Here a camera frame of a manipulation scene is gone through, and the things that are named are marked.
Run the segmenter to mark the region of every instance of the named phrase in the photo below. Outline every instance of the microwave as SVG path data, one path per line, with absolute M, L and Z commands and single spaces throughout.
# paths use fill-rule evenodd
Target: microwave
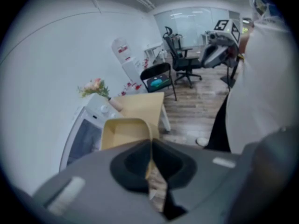
M 100 151 L 104 123 L 120 117 L 105 97 L 94 93 L 84 98 L 71 119 L 66 140 L 62 141 L 64 150 L 59 171 L 87 154 Z

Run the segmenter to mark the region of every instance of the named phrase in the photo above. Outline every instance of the person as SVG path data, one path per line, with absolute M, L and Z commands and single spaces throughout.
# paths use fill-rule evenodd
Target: person
M 270 0 L 249 0 L 253 29 L 241 38 L 242 71 L 217 113 L 206 149 L 240 154 L 244 147 L 298 120 L 296 42 Z

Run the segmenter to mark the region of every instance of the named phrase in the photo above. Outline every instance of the black pants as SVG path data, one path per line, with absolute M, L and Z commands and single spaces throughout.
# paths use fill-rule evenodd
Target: black pants
M 225 128 L 226 103 L 228 96 L 226 96 L 220 107 L 215 122 L 213 124 L 211 136 L 208 145 L 204 149 L 218 150 L 230 152 L 228 144 L 228 136 Z

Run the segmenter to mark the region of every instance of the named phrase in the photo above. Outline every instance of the fluorescent light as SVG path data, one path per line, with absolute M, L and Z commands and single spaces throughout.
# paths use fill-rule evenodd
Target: fluorescent light
M 171 16 L 181 15 L 182 13 L 171 14 Z

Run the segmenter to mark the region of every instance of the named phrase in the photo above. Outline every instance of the glass wall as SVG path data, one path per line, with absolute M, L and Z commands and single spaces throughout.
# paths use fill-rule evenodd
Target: glass wall
M 173 34 L 182 35 L 182 47 L 200 46 L 205 44 L 205 32 L 213 30 L 218 20 L 233 18 L 240 26 L 240 14 L 213 7 L 186 7 L 173 9 L 155 15 L 161 36 L 170 27 Z

